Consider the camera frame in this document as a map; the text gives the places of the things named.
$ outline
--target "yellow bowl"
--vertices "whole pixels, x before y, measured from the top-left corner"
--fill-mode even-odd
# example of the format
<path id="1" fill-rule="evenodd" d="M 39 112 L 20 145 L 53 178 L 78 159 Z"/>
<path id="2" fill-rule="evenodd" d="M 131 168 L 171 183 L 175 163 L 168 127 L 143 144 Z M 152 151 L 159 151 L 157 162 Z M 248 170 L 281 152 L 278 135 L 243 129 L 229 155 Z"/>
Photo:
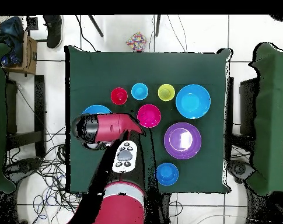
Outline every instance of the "yellow bowl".
<path id="1" fill-rule="evenodd" d="M 158 96 L 164 102 L 172 100 L 176 94 L 174 87 L 170 84 L 163 84 L 158 89 Z"/>

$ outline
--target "blue bowl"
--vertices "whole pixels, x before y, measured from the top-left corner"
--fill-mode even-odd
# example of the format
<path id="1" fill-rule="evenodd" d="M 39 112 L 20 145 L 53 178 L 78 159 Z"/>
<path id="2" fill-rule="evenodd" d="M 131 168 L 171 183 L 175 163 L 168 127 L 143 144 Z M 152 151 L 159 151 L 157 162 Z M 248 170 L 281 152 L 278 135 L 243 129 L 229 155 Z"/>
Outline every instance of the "blue bowl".
<path id="1" fill-rule="evenodd" d="M 200 118 L 211 105 L 208 91 L 196 84 L 183 87 L 176 96 L 176 108 L 185 118 Z"/>
<path id="2" fill-rule="evenodd" d="M 157 167 L 156 178 L 159 184 L 171 186 L 179 178 L 179 170 L 172 163 L 162 163 Z"/>
<path id="3" fill-rule="evenodd" d="M 85 113 L 89 113 L 89 114 L 108 114 L 108 113 L 111 113 L 111 111 L 105 107 L 105 106 L 102 106 L 102 105 L 92 105 L 90 107 L 88 107 L 87 109 L 85 109 L 85 111 L 82 113 L 82 114 L 85 114 Z"/>
<path id="4" fill-rule="evenodd" d="M 132 87 L 131 94 L 136 100 L 144 100 L 148 95 L 148 87 L 141 82 L 136 83 Z"/>

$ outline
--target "dark green table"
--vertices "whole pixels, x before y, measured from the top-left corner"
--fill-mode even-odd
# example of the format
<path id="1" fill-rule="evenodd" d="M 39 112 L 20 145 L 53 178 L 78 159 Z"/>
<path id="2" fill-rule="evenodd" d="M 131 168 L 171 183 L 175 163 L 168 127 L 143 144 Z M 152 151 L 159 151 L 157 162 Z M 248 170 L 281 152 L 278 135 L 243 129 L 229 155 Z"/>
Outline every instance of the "dark green table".
<path id="1" fill-rule="evenodd" d="M 179 170 L 178 181 L 169 187 L 159 185 L 160 192 L 226 193 L 223 178 L 223 122 L 226 91 L 226 61 L 230 50 L 217 54 L 146 53 L 146 52 L 84 52 L 73 47 L 66 50 L 70 64 L 70 123 L 84 109 L 102 104 L 114 113 L 130 113 L 136 117 L 144 104 L 156 105 L 162 115 L 159 125 L 152 129 L 157 165 L 175 164 Z M 149 94 L 145 100 L 135 100 L 131 87 L 143 82 Z M 205 116 L 189 120 L 176 109 L 175 98 L 163 102 L 158 98 L 158 87 L 164 83 L 174 86 L 176 94 L 189 84 L 202 85 L 211 95 L 211 107 Z M 122 106 L 113 104 L 110 93 L 116 87 L 128 92 Z M 187 122 L 196 126 L 202 137 L 197 155 L 188 160 L 177 160 L 165 150 L 163 138 L 174 123 Z M 148 136 L 142 138 L 144 150 L 151 147 Z M 71 192 L 86 192 L 99 164 L 102 150 L 87 150 L 71 136 Z M 152 166 L 151 157 L 145 156 L 145 178 Z"/>

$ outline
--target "pink bowl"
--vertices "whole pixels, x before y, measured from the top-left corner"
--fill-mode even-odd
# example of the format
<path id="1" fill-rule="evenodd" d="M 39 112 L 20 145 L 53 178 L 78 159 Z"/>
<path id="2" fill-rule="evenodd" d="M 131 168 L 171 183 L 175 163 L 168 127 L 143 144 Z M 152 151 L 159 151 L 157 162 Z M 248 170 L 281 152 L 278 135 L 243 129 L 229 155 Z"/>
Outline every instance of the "pink bowl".
<path id="1" fill-rule="evenodd" d="M 161 120 L 160 110 L 151 104 L 146 104 L 138 110 L 137 119 L 145 128 L 153 128 L 157 126 Z"/>

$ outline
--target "bowl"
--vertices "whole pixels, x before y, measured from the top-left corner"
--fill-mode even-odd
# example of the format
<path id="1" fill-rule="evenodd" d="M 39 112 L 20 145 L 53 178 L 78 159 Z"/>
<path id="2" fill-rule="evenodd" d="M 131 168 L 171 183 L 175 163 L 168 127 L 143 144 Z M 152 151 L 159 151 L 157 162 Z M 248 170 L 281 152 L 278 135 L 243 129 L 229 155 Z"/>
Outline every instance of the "bowl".
<path id="1" fill-rule="evenodd" d="M 159 124 L 161 120 L 161 113 L 156 106 L 146 104 L 138 110 L 137 119 L 143 127 L 153 128 Z"/>
<path id="2" fill-rule="evenodd" d="M 172 100 L 176 94 L 174 87 L 170 84 L 163 84 L 158 89 L 158 96 L 164 102 Z"/>
<path id="3" fill-rule="evenodd" d="M 110 97 L 114 104 L 122 105 L 127 101 L 128 93 L 125 91 L 125 89 L 117 87 L 112 90 Z"/>
<path id="4" fill-rule="evenodd" d="M 183 87 L 176 96 L 176 107 L 185 118 L 200 118 L 207 113 L 211 105 L 208 91 L 196 84 Z"/>
<path id="5" fill-rule="evenodd" d="M 164 147 L 168 154 L 176 159 L 192 158 L 201 147 L 200 132 L 186 122 L 173 124 L 165 132 Z"/>
<path id="6" fill-rule="evenodd" d="M 157 167 L 156 178 L 158 183 L 164 186 L 173 185 L 179 178 L 179 170 L 172 163 L 162 163 Z"/>
<path id="7" fill-rule="evenodd" d="M 132 87 L 131 94 L 136 100 L 144 100 L 148 95 L 148 87 L 141 82 L 136 83 Z"/>
<path id="8" fill-rule="evenodd" d="M 107 107 L 102 105 L 92 105 L 85 109 L 85 111 L 82 114 L 109 114 L 112 113 Z"/>

